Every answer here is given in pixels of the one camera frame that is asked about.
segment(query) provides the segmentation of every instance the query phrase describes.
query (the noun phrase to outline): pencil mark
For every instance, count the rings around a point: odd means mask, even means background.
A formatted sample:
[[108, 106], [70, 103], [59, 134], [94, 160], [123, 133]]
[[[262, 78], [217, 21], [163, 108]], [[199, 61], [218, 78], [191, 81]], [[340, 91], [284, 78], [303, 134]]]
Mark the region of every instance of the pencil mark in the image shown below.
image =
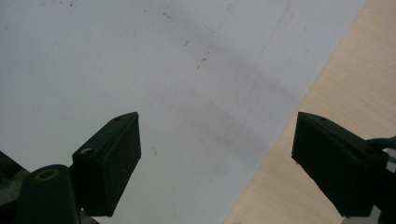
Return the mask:
[[226, 17], [224, 17], [224, 20], [221, 22], [221, 25], [219, 26], [218, 31], [222, 28], [222, 26], [224, 25], [224, 23], [227, 21], [229, 15], [230, 15], [230, 14], [228, 14]]
[[262, 50], [260, 51], [260, 57], [262, 57], [262, 55], [264, 54], [265, 51], [267, 51], [268, 48], [267, 47], [263, 47]]
[[164, 12], [163, 12], [163, 15], [164, 15], [165, 17], [167, 17], [169, 20], [173, 21], [173, 19], [172, 19], [170, 16], [166, 15]]
[[157, 150], [154, 147], [152, 147], [151, 149], [154, 151], [154, 156], [157, 155]]
[[208, 30], [208, 31], [210, 31], [211, 33], [213, 33], [213, 34], [215, 34], [216, 33], [216, 31], [214, 31], [214, 30], [211, 30], [211, 29], [209, 29], [208, 27], [205, 27], [206, 28], [206, 30]]

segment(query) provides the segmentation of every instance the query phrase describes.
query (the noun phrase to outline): paper sheet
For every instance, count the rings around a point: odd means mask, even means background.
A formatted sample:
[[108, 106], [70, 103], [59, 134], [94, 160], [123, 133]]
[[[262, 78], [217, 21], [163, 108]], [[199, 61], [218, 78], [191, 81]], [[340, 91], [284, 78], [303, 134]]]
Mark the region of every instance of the paper sheet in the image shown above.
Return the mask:
[[221, 223], [363, 4], [1, 1], [0, 150], [70, 165], [138, 111], [142, 159], [98, 220]]

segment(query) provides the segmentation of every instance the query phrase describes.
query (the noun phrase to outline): wooden table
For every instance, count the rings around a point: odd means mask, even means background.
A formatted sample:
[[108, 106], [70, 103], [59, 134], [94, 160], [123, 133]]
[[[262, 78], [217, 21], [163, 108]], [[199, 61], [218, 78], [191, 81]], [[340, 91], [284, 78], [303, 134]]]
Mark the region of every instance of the wooden table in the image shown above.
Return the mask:
[[[365, 139], [396, 134], [396, 1], [367, 1], [298, 110]], [[296, 115], [225, 224], [342, 222], [290, 157]]]

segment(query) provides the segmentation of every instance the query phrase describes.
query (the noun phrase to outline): white paper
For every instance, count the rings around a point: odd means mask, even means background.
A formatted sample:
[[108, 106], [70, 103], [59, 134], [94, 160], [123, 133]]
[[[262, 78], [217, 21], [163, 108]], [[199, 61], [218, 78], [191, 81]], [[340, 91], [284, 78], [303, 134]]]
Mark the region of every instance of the white paper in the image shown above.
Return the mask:
[[142, 159], [98, 220], [221, 223], [363, 4], [1, 1], [0, 150], [70, 165], [137, 111]]

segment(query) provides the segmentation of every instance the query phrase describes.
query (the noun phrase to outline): black cable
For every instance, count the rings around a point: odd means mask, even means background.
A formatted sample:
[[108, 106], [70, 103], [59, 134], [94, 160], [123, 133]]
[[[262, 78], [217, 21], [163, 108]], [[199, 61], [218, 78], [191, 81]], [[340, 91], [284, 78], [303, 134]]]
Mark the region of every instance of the black cable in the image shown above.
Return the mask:
[[[396, 150], [396, 136], [391, 138], [373, 138], [367, 140], [373, 147], [377, 149], [390, 148]], [[396, 158], [389, 156], [389, 161], [396, 164]]]

